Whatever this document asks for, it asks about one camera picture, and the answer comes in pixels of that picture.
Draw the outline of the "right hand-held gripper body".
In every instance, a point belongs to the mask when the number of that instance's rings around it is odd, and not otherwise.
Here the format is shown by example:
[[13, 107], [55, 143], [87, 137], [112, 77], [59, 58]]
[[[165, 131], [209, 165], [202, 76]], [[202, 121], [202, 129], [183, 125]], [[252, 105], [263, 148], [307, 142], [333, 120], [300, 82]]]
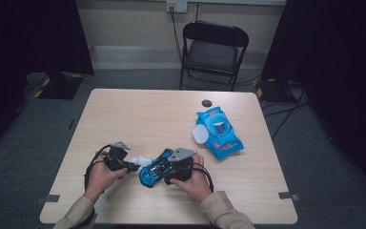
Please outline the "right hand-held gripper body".
[[193, 169], [193, 155], [195, 154], [195, 150], [177, 148], [168, 158], [171, 163], [171, 170], [168, 175], [174, 174], [174, 178], [181, 181], [190, 179]]

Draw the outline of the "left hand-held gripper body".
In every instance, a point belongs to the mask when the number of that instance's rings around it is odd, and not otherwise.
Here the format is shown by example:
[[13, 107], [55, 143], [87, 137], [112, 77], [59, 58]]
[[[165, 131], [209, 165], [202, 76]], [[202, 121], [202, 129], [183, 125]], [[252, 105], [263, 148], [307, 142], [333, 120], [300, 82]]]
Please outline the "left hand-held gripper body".
[[124, 160], [128, 154], [128, 150], [130, 150], [130, 147], [122, 141], [113, 143], [104, 158], [107, 167], [112, 171], [128, 168], [131, 164]]

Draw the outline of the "white wet wipe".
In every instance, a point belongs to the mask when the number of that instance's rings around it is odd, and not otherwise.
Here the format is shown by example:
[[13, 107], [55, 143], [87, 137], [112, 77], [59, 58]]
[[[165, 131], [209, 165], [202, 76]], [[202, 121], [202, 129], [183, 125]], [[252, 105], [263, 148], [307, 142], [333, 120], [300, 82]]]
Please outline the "white wet wipe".
[[138, 165], [140, 168], [144, 168], [150, 165], [153, 161], [150, 158], [145, 158], [143, 156], [137, 156], [131, 159], [131, 162]]

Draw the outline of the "blue toy car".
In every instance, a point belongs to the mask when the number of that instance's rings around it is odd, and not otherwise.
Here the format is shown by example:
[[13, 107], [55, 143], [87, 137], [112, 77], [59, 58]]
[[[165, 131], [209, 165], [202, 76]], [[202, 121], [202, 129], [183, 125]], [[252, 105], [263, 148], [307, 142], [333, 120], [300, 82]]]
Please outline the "blue toy car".
[[172, 154], [173, 150], [165, 149], [153, 162], [148, 166], [145, 166], [139, 173], [141, 184], [148, 188], [152, 188], [168, 174], [172, 169], [172, 164], [169, 162], [169, 158]]

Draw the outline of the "blue wet wipes packet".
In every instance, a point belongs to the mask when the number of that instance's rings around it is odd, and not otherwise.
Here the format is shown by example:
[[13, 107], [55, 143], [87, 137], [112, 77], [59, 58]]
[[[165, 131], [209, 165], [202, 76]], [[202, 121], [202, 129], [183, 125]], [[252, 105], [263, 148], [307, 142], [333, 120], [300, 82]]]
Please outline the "blue wet wipes packet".
[[192, 133], [194, 140], [205, 144], [219, 160], [244, 149], [241, 140], [234, 133], [233, 125], [220, 107], [198, 112]]

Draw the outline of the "person's left hand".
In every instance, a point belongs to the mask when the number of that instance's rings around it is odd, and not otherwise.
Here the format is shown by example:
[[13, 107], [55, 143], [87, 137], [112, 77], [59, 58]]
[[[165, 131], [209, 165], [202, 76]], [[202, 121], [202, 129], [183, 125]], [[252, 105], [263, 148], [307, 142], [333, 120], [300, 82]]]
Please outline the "person's left hand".
[[103, 151], [99, 157], [94, 161], [91, 167], [88, 186], [84, 193], [84, 197], [96, 203], [100, 196], [113, 185], [113, 183], [120, 177], [127, 174], [128, 169], [112, 171], [104, 162], [104, 158], [108, 153]]

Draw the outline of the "grey tape strip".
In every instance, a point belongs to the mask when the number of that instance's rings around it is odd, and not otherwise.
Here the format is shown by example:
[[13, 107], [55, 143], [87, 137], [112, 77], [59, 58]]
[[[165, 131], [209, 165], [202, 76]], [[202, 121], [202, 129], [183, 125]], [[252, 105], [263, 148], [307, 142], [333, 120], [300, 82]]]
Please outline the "grey tape strip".
[[298, 194], [293, 194], [291, 192], [281, 192], [281, 193], [278, 193], [278, 195], [279, 195], [280, 199], [291, 199], [293, 201], [300, 200]]
[[39, 197], [35, 200], [37, 204], [45, 204], [46, 202], [57, 202], [60, 198], [60, 195], [45, 195], [43, 197]]

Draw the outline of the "black stand base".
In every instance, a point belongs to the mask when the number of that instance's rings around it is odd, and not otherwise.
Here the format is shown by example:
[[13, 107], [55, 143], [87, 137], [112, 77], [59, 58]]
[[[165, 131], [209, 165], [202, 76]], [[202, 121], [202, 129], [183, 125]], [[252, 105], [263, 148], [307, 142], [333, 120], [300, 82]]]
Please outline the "black stand base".
[[262, 102], [295, 103], [295, 97], [287, 83], [280, 83], [275, 79], [258, 79], [254, 83], [254, 88]]
[[62, 72], [48, 72], [48, 77], [35, 94], [35, 98], [73, 99], [84, 79], [81, 74]]

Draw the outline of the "black folding chair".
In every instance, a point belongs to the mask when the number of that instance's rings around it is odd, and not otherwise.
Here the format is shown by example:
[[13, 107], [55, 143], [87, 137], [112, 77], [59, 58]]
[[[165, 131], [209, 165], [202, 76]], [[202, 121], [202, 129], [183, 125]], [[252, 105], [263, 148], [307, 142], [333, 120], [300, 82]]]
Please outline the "black folding chair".
[[234, 89], [250, 38], [236, 26], [194, 21], [184, 26], [179, 89], [190, 71], [228, 77]]

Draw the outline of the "black curtain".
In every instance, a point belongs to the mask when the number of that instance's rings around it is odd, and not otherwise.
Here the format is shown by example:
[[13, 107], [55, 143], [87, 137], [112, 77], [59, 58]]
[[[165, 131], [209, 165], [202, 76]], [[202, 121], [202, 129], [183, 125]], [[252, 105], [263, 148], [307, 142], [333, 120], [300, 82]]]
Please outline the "black curtain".
[[0, 0], [0, 133], [23, 100], [30, 73], [92, 75], [76, 0]]
[[366, 176], [366, 0], [286, 0], [262, 76], [304, 83]]

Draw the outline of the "white wall socket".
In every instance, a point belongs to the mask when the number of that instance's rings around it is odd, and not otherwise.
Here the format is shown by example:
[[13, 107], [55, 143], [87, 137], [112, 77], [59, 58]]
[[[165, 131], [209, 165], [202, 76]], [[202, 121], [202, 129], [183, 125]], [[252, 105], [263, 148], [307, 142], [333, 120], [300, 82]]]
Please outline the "white wall socket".
[[188, 2], [181, 0], [168, 0], [166, 2], [167, 12], [186, 13], [188, 10]]

